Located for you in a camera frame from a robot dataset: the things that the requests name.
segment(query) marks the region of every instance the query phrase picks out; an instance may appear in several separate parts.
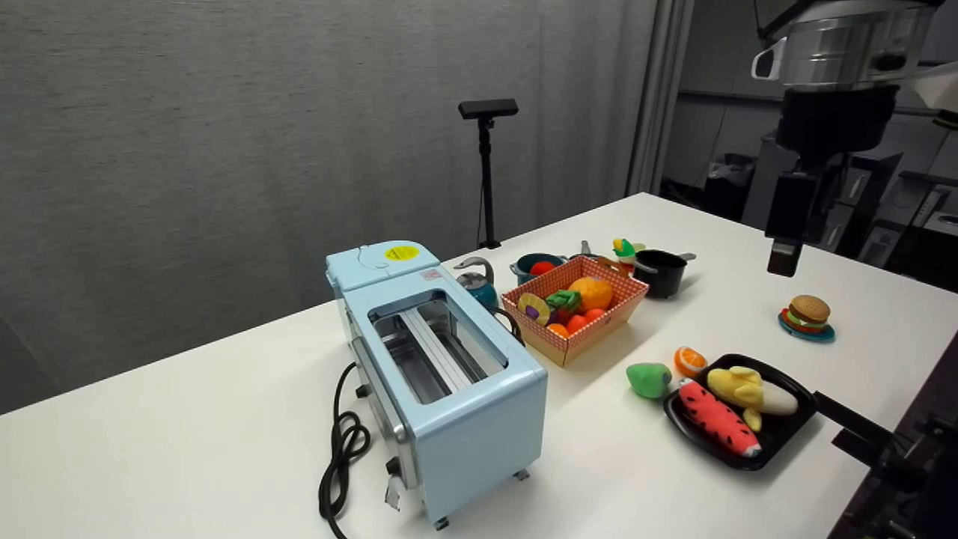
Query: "small bowl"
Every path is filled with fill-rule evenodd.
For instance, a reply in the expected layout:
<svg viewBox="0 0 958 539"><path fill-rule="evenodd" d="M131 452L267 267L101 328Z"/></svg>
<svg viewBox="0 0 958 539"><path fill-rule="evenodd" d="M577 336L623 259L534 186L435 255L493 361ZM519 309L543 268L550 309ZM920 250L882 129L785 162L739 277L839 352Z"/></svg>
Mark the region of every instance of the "small bowl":
<svg viewBox="0 0 958 539"><path fill-rule="evenodd" d="M543 264L543 259L547 259L555 267L567 264L567 258L556 258L556 255L547 255L547 250L531 250L531 255L519 258L508 268L519 274L519 283L525 283L525 282L534 277L534 267Z"/></svg>
<svg viewBox="0 0 958 539"><path fill-rule="evenodd" d="M650 298L668 298L679 289L685 264L694 255L674 255L674 250L638 250L632 274L650 283Z"/></svg>

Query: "black plate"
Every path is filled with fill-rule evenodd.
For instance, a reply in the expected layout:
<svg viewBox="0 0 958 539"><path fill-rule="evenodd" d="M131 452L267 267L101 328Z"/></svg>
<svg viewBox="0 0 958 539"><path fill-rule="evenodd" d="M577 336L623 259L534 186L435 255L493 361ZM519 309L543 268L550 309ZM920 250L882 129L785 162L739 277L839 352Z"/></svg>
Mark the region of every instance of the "black plate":
<svg viewBox="0 0 958 539"><path fill-rule="evenodd" d="M799 409L790 412L790 415L760 415L763 425L758 430L758 443L760 443L760 452L754 457L743 457L743 455L733 455L730 448L725 448L721 443L716 443L709 433L704 433L683 397L677 391L670 391L665 397L665 412L668 419L677 425L677 430L697 448L716 455L719 460L730 464L730 466L739 466L739 470L760 470L766 466L778 452L782 446L809 421L809 415L814 415L814 394L790 380L788 373L782 373L778 368L766 364L766 361L758 361L752 355L739 355L739 352L727 352L727 355L719 355L706 371L701 371L694 380L701 386L706 386L706 373L713 368L730 368L730 364L746 364L746 368L754 368L763 380L782 386L785 391L790 391L796 401L799 401Z"/></svg>

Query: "black stand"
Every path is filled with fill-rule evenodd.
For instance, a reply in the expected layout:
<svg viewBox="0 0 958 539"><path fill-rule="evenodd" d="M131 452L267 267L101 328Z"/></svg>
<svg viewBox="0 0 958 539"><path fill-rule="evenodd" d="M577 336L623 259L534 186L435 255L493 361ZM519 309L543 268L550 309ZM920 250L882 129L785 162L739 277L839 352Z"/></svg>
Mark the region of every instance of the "black stand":
<svg viewBox="0 0 958 539"><path fill-rule="evenodd" d="M481 159L481 220L486 220L486 238L478 238L478 249L498 249L499 238L493 234L493 196L492 196L492 136L493 115L516 115L519 105L513 97L493 97L493 100L460 100L459 112L463 118L475 118L478 124L478 159Z"/></svg>

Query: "toaster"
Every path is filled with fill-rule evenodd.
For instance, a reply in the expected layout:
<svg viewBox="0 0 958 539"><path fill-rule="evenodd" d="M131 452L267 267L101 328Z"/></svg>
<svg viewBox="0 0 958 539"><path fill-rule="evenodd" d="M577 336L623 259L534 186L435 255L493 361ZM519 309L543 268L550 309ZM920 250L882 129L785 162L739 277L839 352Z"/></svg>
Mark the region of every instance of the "toaster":
<svg viewBox="0 0 958 539"><path fill-rule="evenodd" d="M543 452L544 368L418 241L327 258L355 371L390 446L387 472L439 529Z"/></svg>

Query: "stand pole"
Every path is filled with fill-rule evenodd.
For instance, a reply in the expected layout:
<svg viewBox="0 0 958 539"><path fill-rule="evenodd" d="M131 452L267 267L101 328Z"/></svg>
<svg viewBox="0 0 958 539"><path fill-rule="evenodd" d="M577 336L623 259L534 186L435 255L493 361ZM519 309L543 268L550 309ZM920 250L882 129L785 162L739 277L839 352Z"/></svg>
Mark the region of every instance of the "stand pole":
<svg viewBox="0 0 958 539"><path fill-rule="evenodd" d="M493 124L492 115L478 118L478 154L481 154L481 220L486 220L486 238L478 249L498 249L499 238L493 234L493 196L492 196L492 139L489 129Z"/></svg>

